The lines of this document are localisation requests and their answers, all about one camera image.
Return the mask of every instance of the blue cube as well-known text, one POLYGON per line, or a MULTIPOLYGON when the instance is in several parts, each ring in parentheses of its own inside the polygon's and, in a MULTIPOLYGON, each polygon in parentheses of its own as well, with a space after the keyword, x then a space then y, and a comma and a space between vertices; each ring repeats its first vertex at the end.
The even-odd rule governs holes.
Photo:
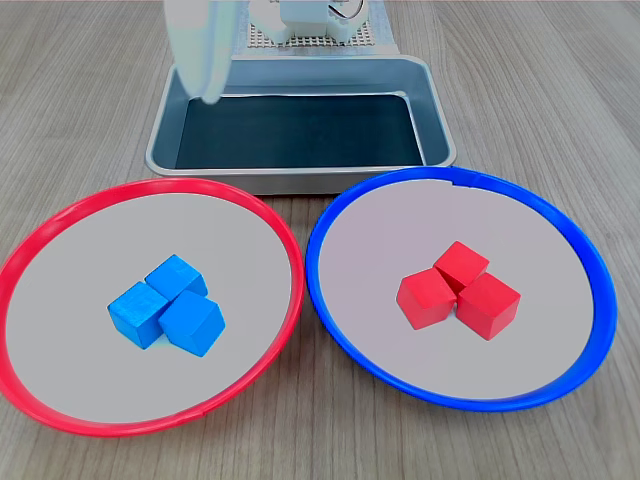
POLYGON ((107 307, 116 329, 142 349, 162 335, 158 320, 169 301, 149 285, 136 283, 107 307))
POLYGON ((174 300, 159 323, 171 343, 199 357, 225 328, 218 304, 189 290, 174 300))
POLYGON ((177 255, 165 260, 144 280, 170 302, 187 290, 203 297, 209 294, 202 275, 177 255))

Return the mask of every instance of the tray rim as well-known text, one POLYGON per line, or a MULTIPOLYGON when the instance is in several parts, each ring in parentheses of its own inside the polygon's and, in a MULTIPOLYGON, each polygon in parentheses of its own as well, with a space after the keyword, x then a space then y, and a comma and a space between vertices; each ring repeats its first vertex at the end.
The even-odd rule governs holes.
POLYGON ((91 437, 128 437, 174 428, 201 418, 226 404, 271 366, 288 343, 299 321, 304 293, 304 263, 295 235, 282 217, 259 198, 236 187, 199 178, 155 178, 111 187, 85 197, 49 218, 19 244, 0 269, 0 392, 27 416, 66 433, 91 437), (260 217, 278 235, 291 267, 291 297, 282 327, 258 362, 236 382, 212 398, 176 414, 136 423, 99 423, 62 414, 35 398, 12 367, 7 350, 6 326, 15 287, 31 261, 66 229, 113 205, 166 193, 206 195, 226 200, 260 217))
MULTIPOLYGON (((340 55, 315 55, 315 56, 280 56, 280 55, 233 55, 233 61, 275 61, 275 62, 322 62, 322 61, 340 61, 340 62, 349 62, 349 61, 389 61, 389 60, 403 60, 410 63, 414 63, 420 66, 427 77, 427 83, 429 84, 429 89, 431 90, 431 94, 433 97, 433 102, 438 113, 438 119, 440 121, 440 125, 442 127, 442 131, 445 137, 446 144, 449 148, 449 155, 447 158, 435 165, 437 167, 447 167, 452 165, 458 155, 456 146, 453 142, 451 131, 447 120, 444 115, 444 110, 442 108, 442 104, 440 102, 440 97, 436 90, 436 86, 433 80, 433 76, 429 66, 422 61, 421 59, 411 56, 411 55, 357 55, 357 56, 340 56, 340 55)), ((302 177, 306 175, 339 175, 339 174, 378 174, 385 173, 390 171, 395 171, 398 168, 404 168, 403 166, 384 166, 384 167, 344 167, 344 168, 296 168, 296 169, 288 169, 288 168, 203 168, 203 169, 184 169, 178 170, 175 168, 164 168, 158 165, 153 158, 153 149, 156 145, 158 139, 158 133, 160 130, 160 124, 162 119, 164 118, 164 112, 166 110, 169 90, 171 87, 171 82, 174 78, 178 78, 177 67, 173 64, 169 68, 169 72, 167 75, 167 79, 165 81, 164 90, 162 93, 162 97, 160 100, 160 104, 158 106, 158 111, 156 113, 156 117, 154 119, 153 127, 151 129, 151 135, 149 137, 149 141, 147 143, 147 148, 145 150, 145 165, 149 170, 151 170, 154 174, 162 176, 162 177, 211 177, 221 179, 224 177, 236 177, 236 176, 256 176, 256 177, 269 177, 275 175, 287 176, 290 178, 302 177)), ((388 92, 387 94, 397 94, 397 92, 388 92)), ((223 97, 234 97, 238 95, 227 95, 224 94, 223 97)), ((409 113, 411 115, 411 122, 413 124, 413 113, 411 110, 411 104, 407 101, 407 105, 409 107, 409 113)), ((422 143, 420 138, 417 135, 414 125, 414 132, 416 133, 416 141, 418 142, 418 147, 420 149, 420 154, 423 157, 424 161, 424 153, 422 143)))
POLYGON ((611 350, 615 338, 618 321, 615 286, 604 260, 582 230, 558 208, 535 193, 492 175, 461 167, 411 167, 369 178, 346 190, 318 219, 307 244, 305 265, 309 296, 320 320, 336 343, 362 368, 380 380, 401 392, 442 407, 478 413, 501 413, 527 410, 553 402, 579 388, 596 373, 611 350), (578 359, 554 381, 532 392, 493 400, 472 400, 433 393, 400 380, 374 364, 349 342, 334 322, 324 302, 318 274, 322 243, 334 220, 352 202, 370 191, 393 183, 427 179, 446 180, 456 186, 492 191, 527 205, 549 221, 578 255, 593 296, 593 326, 578 359))

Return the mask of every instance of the wooden block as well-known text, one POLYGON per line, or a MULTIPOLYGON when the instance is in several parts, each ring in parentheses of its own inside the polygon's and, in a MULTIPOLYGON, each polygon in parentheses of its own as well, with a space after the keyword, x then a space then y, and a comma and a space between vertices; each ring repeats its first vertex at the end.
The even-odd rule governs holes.
POLYGON ((144 280, 170 302, 187 290, 203 297, 209 293, 202 275, 177 255, 165 260, 144 280))
POLYGON ((404 278, 396 301, 409 323, 418 330, 447 318, 456 295, 442 275, 430 268, 404 278))
POLYGON ((458 295, 456 316, 485 340, 491 340, 515 318, 520 294, 489 273, 458 295))
POLYGON ((138 282, 111 303, 107 310, 116 329, 142 349, 162 335, 158 323, 169 301, 150 286, 138 282))
POLYGON ((217 303, 193 293, 182 292, 159 320, 174 345, 204 357, 225 328, 217 303))
POLYGON ((460 242, 454 242, 433 265, 456 295, 489 266, 489 260, 460 242))

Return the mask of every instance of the wooden table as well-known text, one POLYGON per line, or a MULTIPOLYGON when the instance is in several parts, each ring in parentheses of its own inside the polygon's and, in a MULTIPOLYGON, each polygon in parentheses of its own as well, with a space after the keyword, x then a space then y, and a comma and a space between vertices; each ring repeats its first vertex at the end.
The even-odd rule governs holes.
MULTIPOLYGON (((280 359, 206 418, 129 439, 40 427, 0 398, 0 478, 640 478, 640 3, 391 2, 433 69, 457 165, 571 216, 616 283, 612 353, 579 391, 508 415, 445 410, 372 378, 307 302, 280 359)), ((0 3, 0 261, 143 158, 172 62, 158 2, 0 3)), ((327 199, 269 203, 301 246, 327 199)))

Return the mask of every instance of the red cube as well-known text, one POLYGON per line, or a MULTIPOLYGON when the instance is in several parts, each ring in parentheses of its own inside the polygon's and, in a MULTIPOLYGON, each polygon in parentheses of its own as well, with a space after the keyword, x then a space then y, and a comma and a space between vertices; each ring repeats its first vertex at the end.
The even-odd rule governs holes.
POLYGON ((456 295, 435 268, 402 280, 396 298, 414 329, 441 322, 456 303, 456 295))
POLYGON ((490 273, 483 273, 458 295, 456 316, 485 340, 504 330, 516 316, 520 294, 490 273))
POLYGON ((466 245, 454 242, 433 266, 457 295, 487 270, 489 260, 466 245))

